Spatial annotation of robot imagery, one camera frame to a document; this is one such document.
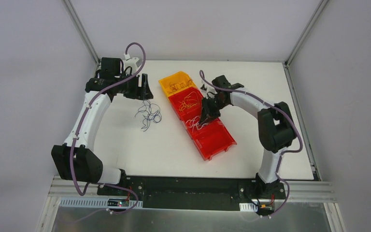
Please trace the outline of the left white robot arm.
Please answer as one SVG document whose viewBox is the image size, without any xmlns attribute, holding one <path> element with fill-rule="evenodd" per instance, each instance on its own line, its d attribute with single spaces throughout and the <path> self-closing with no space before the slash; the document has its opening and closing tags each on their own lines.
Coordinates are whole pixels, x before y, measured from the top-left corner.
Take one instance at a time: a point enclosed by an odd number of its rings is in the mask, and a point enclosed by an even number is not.
<svg viewBox="0 0 371 232">
<path fill-rule="evenodd" d="M 127 192 L 128 182 L 122 179 L 124 170 L 103 164 L 94 154 L 94 145 L 104 114 L 116 95 L 141 101 L 154 97 L 139 61 L 129 54 L 101 59 L 100 69 L 86 83 L 84 103 L 72 131 L 63 144 L 51 150 L 60 177 L 73 181 L 81 196 L 86 190 L 80 189 L 79 182 L 110 184 L 110 190 L 119 196 Z"/>
</svg>

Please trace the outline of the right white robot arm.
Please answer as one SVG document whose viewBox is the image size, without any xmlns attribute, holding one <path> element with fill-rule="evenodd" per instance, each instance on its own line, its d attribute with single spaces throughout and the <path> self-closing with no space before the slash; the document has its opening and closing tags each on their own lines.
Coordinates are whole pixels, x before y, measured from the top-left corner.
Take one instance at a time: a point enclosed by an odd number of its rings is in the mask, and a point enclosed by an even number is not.
<svg viewBox="0 0 371 232">
<path fill-rule="evenodd" d="M 293 140 L 299 139 L 298 129 L 292 119 L 289 106 L 285 102 L 271 104 L 247 90 L 240 83 L 231 84 L 224 75 L 208 82 L 204 73 L 201 91 L 205 95 L 199 124 L 209 124 L 220 117 L 221 109 L 232 105 L 252 115 L 258 124 L 258 137 L 264 148 L 262 163 L 256 174 L 255 192 L 267 198 L 279 183 L 278 171 L 282 156 L 288 151 Z"/>
</svg>

